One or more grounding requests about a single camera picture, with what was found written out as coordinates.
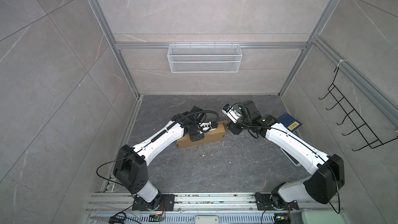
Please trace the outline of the brown cardboard box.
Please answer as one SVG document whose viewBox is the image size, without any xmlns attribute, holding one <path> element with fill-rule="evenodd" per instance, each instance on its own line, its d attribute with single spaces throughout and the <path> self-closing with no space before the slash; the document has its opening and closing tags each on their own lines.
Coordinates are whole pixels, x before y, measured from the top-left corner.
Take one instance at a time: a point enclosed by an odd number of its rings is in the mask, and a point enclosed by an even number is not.
<svg viewBox="0 0 398 224">
<path fill-rule="evenodd" d="M 221 121 L 218 123 L 216 130 L 210 131 L 204 134 L 204 138 L 199 141 L 191 141 L 190 135 L 185 135 L 183 138 L 176 141 L 178 148 L 188 148 L 193 146 L 199 146 L 202 144 L 214 143 L 224 139 L 227 129 L 226 125 L 228 121 Z"/>
</svg>

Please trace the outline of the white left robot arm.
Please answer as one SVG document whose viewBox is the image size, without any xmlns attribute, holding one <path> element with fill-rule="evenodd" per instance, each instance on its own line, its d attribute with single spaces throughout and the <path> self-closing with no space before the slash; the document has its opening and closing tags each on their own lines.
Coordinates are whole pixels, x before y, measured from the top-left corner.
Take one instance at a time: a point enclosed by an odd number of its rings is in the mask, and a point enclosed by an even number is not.
<svg viewBox="0 0 398 224">
<path fill-rule="evenodd" d="M 160 131 L 143 142 L 122 146 L 115 162 L 114 177 L 132 195 L 157 205 L 161 193 L 149 180 L 148 166 L 157 155 L 185 135 L 202 140 L 205 133 L 216 129 L 218 114 L 215 121 L 206 122 L 207 114 L 212 113 L 194 106 L 189 112 L 174 115 Z"/>
</svg>

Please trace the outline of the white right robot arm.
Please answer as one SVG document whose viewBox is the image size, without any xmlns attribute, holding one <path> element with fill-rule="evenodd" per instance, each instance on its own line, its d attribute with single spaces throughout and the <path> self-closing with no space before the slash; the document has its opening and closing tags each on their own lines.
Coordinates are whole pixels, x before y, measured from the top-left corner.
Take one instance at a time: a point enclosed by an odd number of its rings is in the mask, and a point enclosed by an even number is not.
<svg viewBox="0 0 398 224">
<path fill-rule="evenodd" d="M 334 196 L 340 195 L 345 184 L 344 161 L 340 156 L 330 156 L 314 148 L 272 115 L 262 116 L 253 101 L 240 103 L 236 110 L 227 104 L 222 112 L 230 119 L 227 127 L 234 135 L 247 130 L 255 138 L 261 136 L 273 142 L 310 174 L 305 179 L 281 183 L 274 188 L 270 200 L 275 207 L 305 200 L 328 204 Z"/>
</svg>

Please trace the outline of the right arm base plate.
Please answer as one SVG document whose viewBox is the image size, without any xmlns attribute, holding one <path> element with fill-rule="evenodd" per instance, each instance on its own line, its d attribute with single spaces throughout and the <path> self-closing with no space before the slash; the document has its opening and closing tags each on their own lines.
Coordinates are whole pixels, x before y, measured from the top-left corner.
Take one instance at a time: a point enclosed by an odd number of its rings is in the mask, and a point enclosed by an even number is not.
<svg viewBox="0 0 398 224">
<path fill-rule="evenodd" d="M 255 203 L 259 211 L 287 211 L 287 210 L 299 210 L 298 203 L 296 201 L 286 202 L 278 194 L 262 194 L 256 192 L 254 194 Z"/>
</svg>

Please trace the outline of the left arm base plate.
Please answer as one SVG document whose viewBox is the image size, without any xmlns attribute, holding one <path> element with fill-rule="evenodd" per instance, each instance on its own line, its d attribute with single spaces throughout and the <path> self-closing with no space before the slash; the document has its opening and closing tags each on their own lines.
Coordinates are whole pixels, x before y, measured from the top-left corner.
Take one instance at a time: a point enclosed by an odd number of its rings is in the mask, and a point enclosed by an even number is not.
<svg viewBox="0 0 398 224">
<path fill-rule="evenodd" d="M 158 194 L 152 202 L 146 202 L 137 196 L 132 206 L 133 211 L 172 211 L 175 204 L 175 195 Z"/>
</svg>

